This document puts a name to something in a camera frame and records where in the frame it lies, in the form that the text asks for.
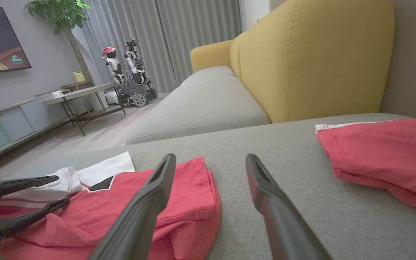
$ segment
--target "gray curtain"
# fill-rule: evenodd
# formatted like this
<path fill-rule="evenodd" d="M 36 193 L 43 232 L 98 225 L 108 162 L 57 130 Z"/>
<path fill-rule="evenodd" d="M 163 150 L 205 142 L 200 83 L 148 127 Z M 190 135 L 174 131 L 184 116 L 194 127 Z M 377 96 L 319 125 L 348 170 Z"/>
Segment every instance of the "gray curtain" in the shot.
<path fill-rule="evenodd" d="M 86 0 L 91 20 L 84 33 L 104 82 L 110 76 L 102 50 L 136 38 L 152 87 L 174 90 L 192 74 L 190 50 L 241 33 L 238 0 Z"/>

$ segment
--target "black patch on red garment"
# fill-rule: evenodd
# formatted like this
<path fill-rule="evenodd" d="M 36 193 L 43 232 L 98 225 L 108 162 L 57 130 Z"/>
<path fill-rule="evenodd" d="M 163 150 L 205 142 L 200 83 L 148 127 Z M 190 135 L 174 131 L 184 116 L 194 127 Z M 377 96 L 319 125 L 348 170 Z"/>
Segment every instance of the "black patch on red garment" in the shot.
<path fill-rule="evenodd" d="M 113 179 L 113 176 L 108 179 L 103 180 L 102 182 L 97 183 L 94 186 L 91 186 L 91 188 L 89 188 L 89 191 L 100 191 L 103 189 L 109 189 L 110 185 L 112 184 L 112 179 Z"/>

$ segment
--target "tree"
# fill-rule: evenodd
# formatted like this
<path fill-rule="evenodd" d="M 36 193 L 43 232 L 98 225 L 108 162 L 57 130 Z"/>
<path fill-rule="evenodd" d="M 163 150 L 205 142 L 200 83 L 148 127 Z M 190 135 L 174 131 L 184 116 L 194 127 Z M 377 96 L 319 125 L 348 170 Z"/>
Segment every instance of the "tree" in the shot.
<path fill-rule="evenodd" d="M 54 34 L 59 34 L 61 30 L 65 31 L 84 77 L 92 82 L 89 69 L 72 33 L 72 29 L 76 25 L 83 28 L 83 22 L 89 20 L 85 8 L 91 9 L 89 5 L 82 3 L 81 0 L 36 0 L 25 5 L 25 9 L 28 10 L 31 16 L 34 17 L 36 14 L 46 19 L 53 28 Z"/>

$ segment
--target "yellow container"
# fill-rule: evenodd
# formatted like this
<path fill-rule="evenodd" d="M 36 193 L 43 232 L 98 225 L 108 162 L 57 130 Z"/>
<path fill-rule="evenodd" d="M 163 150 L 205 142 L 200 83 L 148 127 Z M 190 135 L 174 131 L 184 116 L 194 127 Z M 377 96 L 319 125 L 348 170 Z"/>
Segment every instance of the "yellow container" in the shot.
<path fill-rule="evenodd" d="M 75 76 L 76 82 L 85 81 L 85 75 L 80 71 L 73 72 L 73 76 Z"/>

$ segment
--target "floor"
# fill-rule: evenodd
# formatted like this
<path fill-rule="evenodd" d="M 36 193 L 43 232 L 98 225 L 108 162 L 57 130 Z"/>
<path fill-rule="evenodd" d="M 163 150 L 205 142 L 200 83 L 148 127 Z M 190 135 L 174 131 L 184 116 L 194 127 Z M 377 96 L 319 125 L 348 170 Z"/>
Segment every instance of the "floor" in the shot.
<path fill-rule="evenodd" d="M 13 179 L 18 172 L 40 161 L 124 146 L 129 131 L 168 94 L 169 92 L 158 94 L 153 103 L 145 107 L 127 107 L 126 115 L 123 112 L 115 112 L 91 121 L 83 128 L 86 137 L 69 123 L 33 138 L 10 150 L 10 156 L 6 154 L 0 156 L 0 180 Z"/>

